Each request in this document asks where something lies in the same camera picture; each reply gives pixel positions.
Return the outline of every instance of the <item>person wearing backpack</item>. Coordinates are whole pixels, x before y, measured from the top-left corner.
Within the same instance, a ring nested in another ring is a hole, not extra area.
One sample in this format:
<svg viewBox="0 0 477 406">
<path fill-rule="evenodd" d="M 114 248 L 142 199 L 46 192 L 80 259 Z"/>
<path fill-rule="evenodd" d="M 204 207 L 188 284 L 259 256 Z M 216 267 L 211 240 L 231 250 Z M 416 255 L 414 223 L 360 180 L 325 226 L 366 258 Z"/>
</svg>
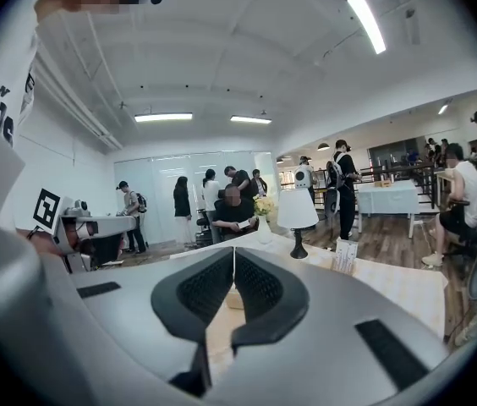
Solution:
<svg viewBox="0 0 477 406">
<path fill-rule="evenodd" d="M 129 249 L 126 250 L 128 253 L 135 252 L 135 240 L 137 241 L 137 246 L 139 247 L 135 254 L 142 254 L 146 252 L 146 245 L 145 239 L 143 238 L 143 234 L 140 232 L 140 210 L 141 204 L 139 203 L 139 197 L 137 194 L 129 189 L 128 183 L 125 181 L 120 182 L 118 184 L 117 189 L 120 189 L 123 192 L 123 203 L 124 203 L 124 210 L 120 212 L 122 215 L 129 215 L 135 218 L 136 227 L 134 230 L 129 230 L 128 232 L 128 240 L 129 240 Z"/>
<path fill-rule="evenodd" d="M 337 171 L 336 182 L 334 182 L 340 193 L 340 239 L 349 239 L 349 233 L 355 220 L 355 193 L 354 181 L 360 176 L 355 169 L 354 160 L 348 154 L 348 143 L 339 140 L 335 144 L 333 170 Z"/>
</svg>

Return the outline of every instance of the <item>long black hair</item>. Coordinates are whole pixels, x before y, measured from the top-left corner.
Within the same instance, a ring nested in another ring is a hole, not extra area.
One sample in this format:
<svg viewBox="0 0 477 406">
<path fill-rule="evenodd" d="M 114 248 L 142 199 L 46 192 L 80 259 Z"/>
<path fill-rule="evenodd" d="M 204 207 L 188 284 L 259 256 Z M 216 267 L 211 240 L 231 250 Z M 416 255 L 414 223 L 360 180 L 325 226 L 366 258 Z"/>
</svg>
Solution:
<svg viewBox="0 0 477 406">
<path fill-rule="evenodd" d="M 184 191 L 188 192 L 188 178 L 185 176 L 180 176 L 177 179 L 177 184 L 174 185 L 175 189 L 183 189 Z"/>
<path fill-rule="evenodd" d="M 205 178 L 203 179 L 203 188 L 205 188 L 205 185 L 209 180 L 214 179 L 214 176 L 216 176 L 216 172 L 214 170 L 212 170 L 211 168 L 206 170 Z"/>
</svg>

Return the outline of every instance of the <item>table lamp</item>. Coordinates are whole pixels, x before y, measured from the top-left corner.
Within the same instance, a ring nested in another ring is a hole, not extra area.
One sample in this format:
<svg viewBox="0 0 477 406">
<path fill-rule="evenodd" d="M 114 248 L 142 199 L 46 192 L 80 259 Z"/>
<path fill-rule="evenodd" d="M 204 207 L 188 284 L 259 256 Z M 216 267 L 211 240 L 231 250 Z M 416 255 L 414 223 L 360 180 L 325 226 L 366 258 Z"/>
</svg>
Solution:
<svg viewBox="0 0 477 406">
<path fill-rule="evenodd" d="M 280 227 L 294 230 L 295 248 L 290 255 L 294 259 L 304 259 L 308 253 L 303 247 L 301 228 L 307 228 L 319 222 L 314 203 L 306 188 L 289 189 L 280 193 L 277 222 Z"/>
</svg>

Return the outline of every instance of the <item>white skirt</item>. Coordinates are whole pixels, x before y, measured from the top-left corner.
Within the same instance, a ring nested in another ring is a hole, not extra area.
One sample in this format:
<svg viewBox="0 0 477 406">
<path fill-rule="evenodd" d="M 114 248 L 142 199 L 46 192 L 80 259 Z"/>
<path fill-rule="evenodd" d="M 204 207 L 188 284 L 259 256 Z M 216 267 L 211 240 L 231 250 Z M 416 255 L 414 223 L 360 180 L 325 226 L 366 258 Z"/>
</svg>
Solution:
<svg viewBox="0 0 477 406">
<path fill-rule="evenodd" d="M 175 217 L 177 223 L 177 242 L 179 244 L 191 244 L 194 242 L 194 237 L 189 228 L 190 220 L 186 217 Z"/>
</svg>

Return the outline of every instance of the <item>black shorts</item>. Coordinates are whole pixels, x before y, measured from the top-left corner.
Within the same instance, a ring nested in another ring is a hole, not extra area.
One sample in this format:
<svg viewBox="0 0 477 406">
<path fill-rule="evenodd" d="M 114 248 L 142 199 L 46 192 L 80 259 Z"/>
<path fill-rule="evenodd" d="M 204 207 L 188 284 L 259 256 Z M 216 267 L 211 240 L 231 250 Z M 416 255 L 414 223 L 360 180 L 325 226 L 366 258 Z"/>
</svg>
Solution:
<svg viewBox="0 0 477 406">
<path fill-rule="evenodd" d="M 440 224 L 448 232 L 458 236 L 466 236 L 471 228 L 464 221 L 464 206 L 454 206 L 451 210 L 440 214 Z"/>
</svg>

